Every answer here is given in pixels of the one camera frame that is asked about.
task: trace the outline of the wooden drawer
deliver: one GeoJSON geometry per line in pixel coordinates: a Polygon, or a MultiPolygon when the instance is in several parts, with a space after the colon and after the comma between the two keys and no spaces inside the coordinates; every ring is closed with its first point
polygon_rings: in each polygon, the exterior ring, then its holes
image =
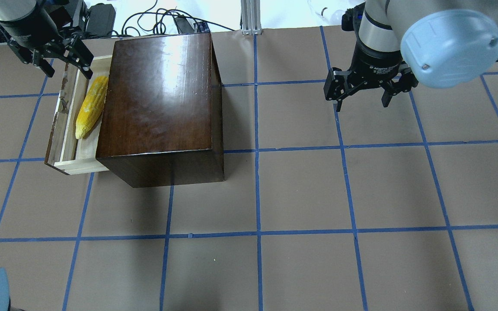
{"type": "Polygon", "coordinates": [[[95,128],[80,140],[75,138],[74,130],[78,112],[91,82],[95,77],[109,76],[111,59],[112,55],[95,57],[91,63],[93,77],[90,80],[76,67],[67,64],[45,154],[46,165],[67,175],[109,170],[95,159],[101,118],[97,120],[95,128]]]}
{"type": "Polygon", "coordinates": [[[131,187],[224,180],[221,80],[210,34],[117,41],[113,55],[94,58],[91,69],[93,77],[109,77],[102,118],[76,140],[91,83],[68,66],[47,165],[67,175],[110,170],[131,187]]]}

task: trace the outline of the yellow object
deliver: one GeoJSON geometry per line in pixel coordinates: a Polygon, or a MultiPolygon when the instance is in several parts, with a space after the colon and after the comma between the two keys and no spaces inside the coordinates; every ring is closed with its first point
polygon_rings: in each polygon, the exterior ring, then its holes
{"type": "Polygon", "coordinates": [[[103,112],[108,82],[108,77],[99,76],[95,78],[87,91],[77,116],[75,132],[77,140],[83,138],[91,130],[103,112]]]}

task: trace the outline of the open drawer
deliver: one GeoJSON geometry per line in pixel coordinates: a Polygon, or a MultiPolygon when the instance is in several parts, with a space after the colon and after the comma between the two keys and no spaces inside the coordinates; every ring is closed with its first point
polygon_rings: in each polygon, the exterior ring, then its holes
{"type": "Polygon", "coordinates": [[[46,165],[67,175],[109,170],[95,159],[101,117],[84,138],[77,140],[74,132],[76,118],[87,90],[96,77],[109,76],[111,59],[112,55],[95,57],[91,63],[93,76],[90,80],[76,67],[67,64],[45,154],[46,165]]]}

